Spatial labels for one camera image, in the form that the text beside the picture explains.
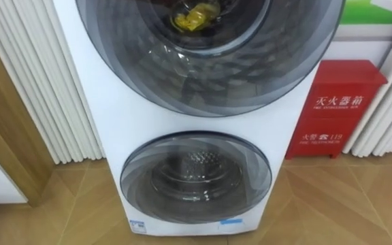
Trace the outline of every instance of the yellow item inside drum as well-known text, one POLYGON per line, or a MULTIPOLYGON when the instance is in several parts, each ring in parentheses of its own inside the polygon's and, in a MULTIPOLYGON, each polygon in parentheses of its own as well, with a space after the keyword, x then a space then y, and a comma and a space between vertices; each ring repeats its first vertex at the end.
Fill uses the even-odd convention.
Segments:
POLYGON ((220 14, 220 6, 210 3, 199 3, 189 14, 177 14, 174 22, 184 30, 197 31, 210 24, 220 14))

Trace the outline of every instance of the washing machine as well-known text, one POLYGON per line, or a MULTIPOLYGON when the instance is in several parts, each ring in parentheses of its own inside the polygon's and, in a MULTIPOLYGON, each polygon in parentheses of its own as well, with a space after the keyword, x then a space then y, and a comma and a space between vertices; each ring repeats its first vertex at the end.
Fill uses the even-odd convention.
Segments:
POLYGON ((54 0, 130 228, 257 229, 343 0, 54 0))

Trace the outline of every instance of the label sticker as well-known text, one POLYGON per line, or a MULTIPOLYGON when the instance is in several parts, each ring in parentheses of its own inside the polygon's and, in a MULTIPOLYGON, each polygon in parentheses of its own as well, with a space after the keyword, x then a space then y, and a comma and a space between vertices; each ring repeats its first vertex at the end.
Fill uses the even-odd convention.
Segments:
POLYGON ((146 227, 142 221, 130 220, 129 226, 134 233, 146 233, 146 227))
POLYGON ((243 223, 242 218, 235 218, 235 219, 229 219, 229 220, 221 220, 220 224, 221 225, 230 225, 230 224, 239 224, 243 223))

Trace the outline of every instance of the green sign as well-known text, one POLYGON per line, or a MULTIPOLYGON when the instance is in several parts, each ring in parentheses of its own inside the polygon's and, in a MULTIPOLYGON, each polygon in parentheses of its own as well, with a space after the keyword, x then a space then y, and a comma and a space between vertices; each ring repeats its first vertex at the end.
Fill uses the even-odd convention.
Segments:
POLYGON ((346 0, 342 25, 392 25, 392 0, 346 0))

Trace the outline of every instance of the blue label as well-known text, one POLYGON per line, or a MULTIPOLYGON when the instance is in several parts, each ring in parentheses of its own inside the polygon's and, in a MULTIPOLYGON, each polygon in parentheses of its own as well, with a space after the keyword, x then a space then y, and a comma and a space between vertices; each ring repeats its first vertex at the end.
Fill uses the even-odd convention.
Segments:
POLYGON ((236 218, 236 219, 229 219, 229 220, 221 220, 220 221, 221 225, 230 225, 230 224, 238 224, 238 223, 243 223, 243 219, 236 218))

